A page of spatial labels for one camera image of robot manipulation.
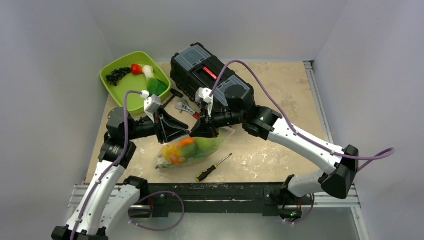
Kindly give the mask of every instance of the red label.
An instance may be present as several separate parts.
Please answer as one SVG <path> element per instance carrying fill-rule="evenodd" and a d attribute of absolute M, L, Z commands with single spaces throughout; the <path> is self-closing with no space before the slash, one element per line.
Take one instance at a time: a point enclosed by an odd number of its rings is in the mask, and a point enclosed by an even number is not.
<path fill-rule="evenodd" d="M 215 80 L 217 80 L 218 79 L 218 77 L 209 69 L 209 68 L 207 68 L 207 67 L 203 67 L 203 70 L 205 71 L 205 72 L 207 72 L 207 74 L 209 74 L 213 79 L 215 79 Z"/>

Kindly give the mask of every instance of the hammer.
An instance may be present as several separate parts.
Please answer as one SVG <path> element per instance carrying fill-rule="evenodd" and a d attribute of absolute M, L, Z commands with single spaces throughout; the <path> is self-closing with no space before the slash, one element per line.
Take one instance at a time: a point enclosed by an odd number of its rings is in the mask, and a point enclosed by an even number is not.
<path fill-rule="evenodd" d="M 163 108 L 165 108 L 172 101 L 172 99 L 174 99 L 175 97 L 179 97 L 179 98 L 183 97 L 183 94 L 181 92 L 179 92 L 179 91 L 177 91 L 173 88 L 171 88 L 170 91 L 172 93 L 172 96 L 168 99 L 168 101 L 165 102 L 165 104 L 163 104 Z"/>

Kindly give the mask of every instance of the screwdriver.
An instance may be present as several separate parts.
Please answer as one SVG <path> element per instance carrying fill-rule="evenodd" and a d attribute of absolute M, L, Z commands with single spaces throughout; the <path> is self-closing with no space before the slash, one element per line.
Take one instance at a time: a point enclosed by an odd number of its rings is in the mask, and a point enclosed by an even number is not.
<path fill-rule="evenodd" d="M 222 164 L 225 160 L 227 160 L 231 155 L 233 155 L 232 153 L 230 153 L 228 156 L 226 156 L 224 159 L 222 159 L 221 161 L 219 161 L 217 164 L 212 165 L 210 168 L 208 168 L 206 171 L 201 172 L 197 177 L 196 180 L 198 182 L 201 182 L 203 180 L 205 180 L 209 174 L 211 174 L 215 169 L 217 169 L 218 165 Z"/>

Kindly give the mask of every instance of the yellow screwdriver handle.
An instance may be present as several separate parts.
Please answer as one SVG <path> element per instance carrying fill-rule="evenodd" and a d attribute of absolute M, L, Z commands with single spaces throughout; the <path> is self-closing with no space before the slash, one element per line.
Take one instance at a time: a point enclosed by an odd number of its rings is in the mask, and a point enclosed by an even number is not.
<path fill-rule="evenodd" d="M 203 171 L 202 173 L 200 173 L 197 177 L 196 180 L 198 182 L 201 182 L 203 180 L 205 180 L 209 174 L 211 174 L 215 169 L 217 169 L 216 165 L 212 165 L 210 168 L 208 168 L 206 171 Z"/>

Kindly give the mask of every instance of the black metal base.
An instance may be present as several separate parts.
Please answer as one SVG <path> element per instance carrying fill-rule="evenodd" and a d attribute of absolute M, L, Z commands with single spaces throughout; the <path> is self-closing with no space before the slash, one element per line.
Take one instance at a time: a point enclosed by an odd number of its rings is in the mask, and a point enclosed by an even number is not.
<path fill-rule="evenodd" d="M 186 213 L 262 214 L 270 217 L 284 216 L 285 206 L 299 204 L 300 199 L 282 189 L 282 185 L 283 182 L 149 183 L 148 189 L 150 193 L 175 192 L 184 201 Z M 304 205 L 312 203 L 308 197 L 302 198 L 302 202 Z M 182 211 L 180 201 L 170 194 L 154 196 L 152 203 L 154 218 L 166 218 L 169 213 Z M 131 215 L 135 218 L 146 216 L 137 210 L 132 211 Z"/>

